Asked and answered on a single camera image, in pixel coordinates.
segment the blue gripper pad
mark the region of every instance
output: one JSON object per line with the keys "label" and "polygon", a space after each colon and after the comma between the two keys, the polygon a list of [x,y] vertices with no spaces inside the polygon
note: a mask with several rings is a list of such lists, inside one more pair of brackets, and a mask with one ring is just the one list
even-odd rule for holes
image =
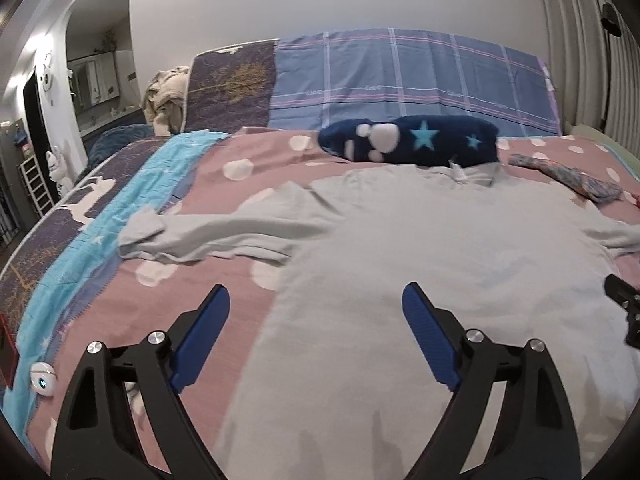
{"label": "blue gripper pad", "polygon": [[402,312],[433,376],[455,392],[462,381],[456,370],[456,349],[412,285],[402,292]]}
{"label": "blue gripper pad", "polygon": [[191,325],[172,358],[171,386],[181,394],[186,386],[195,383],[214,343],[229,316],[229,292],[221,286]]}

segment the crumpled beige cloth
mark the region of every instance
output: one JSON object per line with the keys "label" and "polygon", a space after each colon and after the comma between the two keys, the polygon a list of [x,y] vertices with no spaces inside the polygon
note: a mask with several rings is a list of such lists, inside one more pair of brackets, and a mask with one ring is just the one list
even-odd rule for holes
{"label": "crumpled beige cloth", "polygon": [[169,137],[180,131],[188,74],[188,66],[160,71],[146,87],[142,109],[156,137]]}

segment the metal bolt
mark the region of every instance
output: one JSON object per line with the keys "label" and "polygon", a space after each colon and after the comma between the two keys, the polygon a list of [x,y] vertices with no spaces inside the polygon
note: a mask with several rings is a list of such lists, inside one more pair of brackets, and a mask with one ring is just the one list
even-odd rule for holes
{"label": "metal bolt", "polygon": [[466,331],[466,338],[472,343],[481,343],[484,341],[484,334],[475,328]]}
{"label": "metal bolt", "polygon": [[89,354],[97,354],[100,350],[102,350],[102,343],[100,341],[93,341],[89,343],[89,346],[86,348]]}
{"label": "metal bolt", "polygon": [[164,341],[165,337],[166,335],[164,334],[164,332],[160,332],[159,330],[157,330],[156,332],[152,332],[151,334],[149,334],[149,337],[147,337],[146,340],[149,341],[152,345],[159,345],[162,341]]}
{"label": "metal bolt", "polygon": [[540,341],[540,339],[532,339],[529,342],[529,346],[535,352],[544,352],[546,348],[545,344],[542,341]]}

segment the pink blanket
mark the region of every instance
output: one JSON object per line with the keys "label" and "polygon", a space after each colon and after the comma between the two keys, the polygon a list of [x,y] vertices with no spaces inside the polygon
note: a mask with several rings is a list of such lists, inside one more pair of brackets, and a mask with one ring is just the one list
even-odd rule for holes
{"label": "pink blanket", "polygon": [[[192,189],[168,214],[229,213],[246,201],[260,200],[273,189],[292,180],[305,185],[314,180],[379,164],[354,164],[324,153],[314,132],[270,131],[244,128],[213,147],[201,160]],[[546,137],[545,139],[501,139],[503,161],[511,153],[522,153],[575,166],[603,180],[619,182],[626,190],[623,200],[606,206],[603,212],[629,223],[640,222],[640,210],[631,193],[640,184],[606,148],[588,140]],[[514,176],[548,182],[533,170],[506,167]],[[568,200],[582,202],[566,189]],[[640,285],[637,255],[618,259],[623,277]],[[262,323],[273,306],[278,290],[278,269],[263,262],[238,257],[208,258],[192,266],[175,266],[142,260],[121,263],[112,281],[91,307],[67,327],[66,338],[54,368],[58,390],[44,399],[31,422],[28,436],[48,463],[64,391],[78,360],[92,340],[108,346],[139,342],[152,330],[165,330],[181,312],[194,310],[216,283],[228,288],[231,313],[197,383],[181,395],[204,443],[213,449]],[[132,396],[134,419],[149,462],[166,468],[153,437],[140,394]]]}

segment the gray curtain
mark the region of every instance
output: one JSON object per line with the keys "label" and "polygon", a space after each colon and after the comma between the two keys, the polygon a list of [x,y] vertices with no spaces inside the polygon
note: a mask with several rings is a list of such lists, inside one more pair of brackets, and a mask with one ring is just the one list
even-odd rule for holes
{"label": "gray curtain", "polygon": [[549,69],[568,132],[573,124],[600,127],[607,92],[605,41],[611,44],[612,83],[605,133],[640,156],[640,48],[620,19],[622,38],[606,37],[600,9],[609,0],[544,0]]}

